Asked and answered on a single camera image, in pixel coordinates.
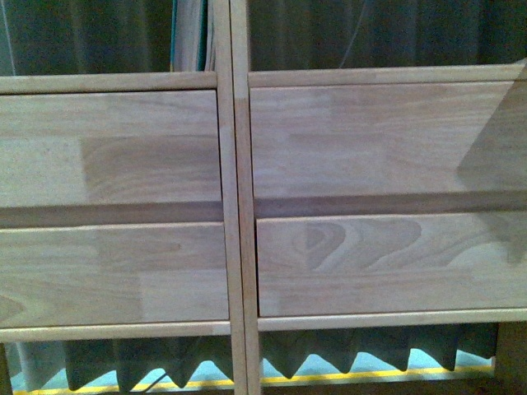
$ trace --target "yellow stripe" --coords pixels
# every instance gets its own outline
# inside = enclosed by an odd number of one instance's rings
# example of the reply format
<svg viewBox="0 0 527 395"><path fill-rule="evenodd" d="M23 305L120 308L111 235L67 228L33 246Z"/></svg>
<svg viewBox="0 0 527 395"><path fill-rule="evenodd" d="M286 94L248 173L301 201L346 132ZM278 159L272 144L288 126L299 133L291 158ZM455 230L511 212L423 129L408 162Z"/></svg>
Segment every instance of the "yellow stripe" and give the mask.
<svg viewBox="0 0 527 395"><path fill-rule="evenodd" d="M374 379L378 377L400 377L412 376L416 374L452 374L452 373L478 373L492 371L492 366L460 366L454 372L443 368L408 369L405 372L400 370L381 370L376 372L351 372L336 374L314 374L310 376L294 376L292 379L285 377L267 377L262 379L262 383L302 383L310 381L330 381L330 380L349 380L349 379Z"/></svg>
<svg viewBox="0 0 527 395"><path fill-rule="evenodd" d="M400 370L381 370L376 372L351 372L336 374L313 374L309 376L294 376L292 379L285 377L267 377L262 379L264 384L272 383L309 383L313 381L331 381L331 380L350 380L350 379L374 379L380 377L401 377L419 374L452 374L452 373L487 373L492 371L492 366L460 366L451 372L443 368L426 368L426 369L408 369L405 372ZM148 388L150 384L138 384L133 390L142 391ZM230 387L234 385L232 380L208 380L208 381L190 381L186 388L210 388L210 387ZM174 383L159 383L153 389L178 389ZM41 389L36 391L13 391L13 395L59 395L59 394L79 394L79 393L105 393L118 392L119 387L116 385L108 387L82 387L73 392L66 388Z"/></svg>

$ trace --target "curtain fold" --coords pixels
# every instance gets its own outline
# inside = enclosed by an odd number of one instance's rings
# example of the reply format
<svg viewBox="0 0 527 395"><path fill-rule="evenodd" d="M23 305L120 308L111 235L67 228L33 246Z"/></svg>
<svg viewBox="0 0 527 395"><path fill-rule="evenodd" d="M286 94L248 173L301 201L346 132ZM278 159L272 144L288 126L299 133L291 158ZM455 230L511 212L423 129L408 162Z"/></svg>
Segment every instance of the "curtain fold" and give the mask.
<svg viewBox="0 0 527 395"><path fill-rule="evenodd" d="M527 55L525 0L249 5L253 70L338 68L343 60L344 68L513 63Z"/></svg>
<svg viewBox="0 0 527 395"><path fill-rule="evenodd" d="M26 391L41 389L61 369L72 391L115 371L119 390L129 392L154 369L183 388L207 360L233 379L228 336L25 342L6 349L9 374L21 373Z"/></svg>
<svg viewBox="0 0 527 395"><path fill-rule="evenodd" d="M172 0L2 0L2 9L0 54L10 41L14 71L3 59L0 75L170 69Z"/></svg>
<svg viewBox="0 0 527 395"><path fill-rule="evenodd" d="M457 350L485 359L495 355L497 324L265 332L261 343L262 357L287 378L312 354L342 373L350 371L359 352L406 370L413 348L453 370ZM233 379L228 336L30 342L8 344L6 350L10 375L22 373L27 391L42 388L61 369L72 391L115 371L119 390L128 392L154 369L163 369L182 388L206 360Z"/></svg>

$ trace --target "vertical wooden post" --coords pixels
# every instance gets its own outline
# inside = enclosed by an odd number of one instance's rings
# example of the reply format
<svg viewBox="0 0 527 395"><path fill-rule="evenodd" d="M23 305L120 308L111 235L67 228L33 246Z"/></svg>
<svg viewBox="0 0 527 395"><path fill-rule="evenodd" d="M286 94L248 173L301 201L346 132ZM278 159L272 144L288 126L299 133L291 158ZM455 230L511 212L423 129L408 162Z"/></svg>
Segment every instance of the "vertical wooden post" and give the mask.
<svg viewBox="0 0 527 395"><path fill-rule="evenodd" d="M7 366L6 347L0 343L0 395L12 395L11 379Z"/></svg>
<svg viewBox="0 0 527 395"><path fill-rule="evenodd" d="M243 278L247 387L261 393L258 332L258 287L254 230L253 165L250 137L249 27L246 0L230 0L232 70L236 122L238 204L240 205L241 272Z"/></svg>
<svg viewBox="0 0 527 395"><path fill-rule="evenodd" d="M227 0L214 1L217 107L222 162L223 224L231 320L235 395L248 395L245 352L244 299L241 279L240 226L236 169L234 93L232 81L231 11Z"/></svg>
<svg viewBox="0 0 527 395"><path fill-rule="evenodd" d="M527 322L500 324L495 376L510 395L527 393Z"/></svg>

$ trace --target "green curtain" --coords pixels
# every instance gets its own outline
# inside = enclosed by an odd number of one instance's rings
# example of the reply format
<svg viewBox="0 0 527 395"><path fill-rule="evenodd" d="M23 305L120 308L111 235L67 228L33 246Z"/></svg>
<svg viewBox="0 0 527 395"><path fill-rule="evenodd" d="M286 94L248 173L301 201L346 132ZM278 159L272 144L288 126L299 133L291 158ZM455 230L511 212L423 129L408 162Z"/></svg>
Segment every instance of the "green curtain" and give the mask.
<svg viewBox="0 0 527 395"><path fill-rule="evenodd" d="M249 5L253 70L338 68L351 41L345 68L512 63L527 56L525 0Z"/></svg>
<svg viewBox="0 0 527 395"><path fill-rule="evenodd" d="M163 72L172 0L2 0L2 75Z"/></svg>

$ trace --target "wooden slat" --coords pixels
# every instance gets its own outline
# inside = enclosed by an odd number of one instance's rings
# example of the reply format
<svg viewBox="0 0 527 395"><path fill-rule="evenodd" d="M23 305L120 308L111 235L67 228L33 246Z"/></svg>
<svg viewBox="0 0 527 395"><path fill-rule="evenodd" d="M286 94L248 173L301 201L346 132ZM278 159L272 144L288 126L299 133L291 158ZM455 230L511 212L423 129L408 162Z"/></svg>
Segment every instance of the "wooden slat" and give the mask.
<svg viewBox="0 0 527 395"><path fill-rule="evenodd" d="M527 211L257 221L263 316L527 306Z"/></svg>
<svg viewBox="0 0 527 395"><path fill-rule="evenodd" d="M244 296L241 280L240 222L236 170L236 135L232 86L231 15L228 1L214 2L217 40L217 103L222 160L222 195L225 217L232 367L236 395L248 395L245 353Z"/></svg>
<svg viewBox="0 0 527 395"><path fill-rule="evenodd" d="M186 323L131 323L42 328L0 329L2 342L55 342L65 340L131 339L145 337L221 336L231 333L228 321Z"/></svg>
<svg viewBox="0 0 527 395"><path fill-rule="evenodd" d="M425 82L514 81L527 79L524 63L491 66L355 68L251 72L256 87L402 84Z"/></svg>
<svg viewBox="0 0 527 395"><path fill-rule="evenodd" d="M413 313L341 314L305 317L263 317L261 332L340 328L401 327L447 323L504 323L527 320L527 309L478 309Z"/></svg>
<svg viewBox="0 0 527 395"><path fill-rule="evenodd" d="M223 225L0 231L0 328L228 319Z"/></svg>
<svg viewBox="0 0 527 395"><path fill-rule="evenodd" d="M230 4L247 387L249 395L257 395L260 394L261 388L259 380L258 288L254 240L250 98L247 82L250 63L249 27L247 25L248 4L246 0L230 0Z"/></svg>
<svg viewBox="0 0 527 395"><path fill-rule="evenodd" d="M258 218L504 210L527 210L527 191L259 199L254 205Z"/></svg>
<svg viewBox="0 0 527 395"><path fill-rule="evenodd" d="M251 114L257 199L527 189L527 82L257 88Z"/></svg>
<svg viewBox="0 0 527 395"><path fill-rule="evenodd" d="M0 207L220 202L214 91L0 97Z"/></svg>
<svg viewBox="0 0 527 395"><path fill-rule="evenodd" d="M0 77L0 95L216 88L215 72L148 72L82 76Z"/></svg>
<svg viewBox="0 0 527 395"><path fill-rule="evenodd" d="M223 221L222 202L0 208L0 228Z"/></svg>

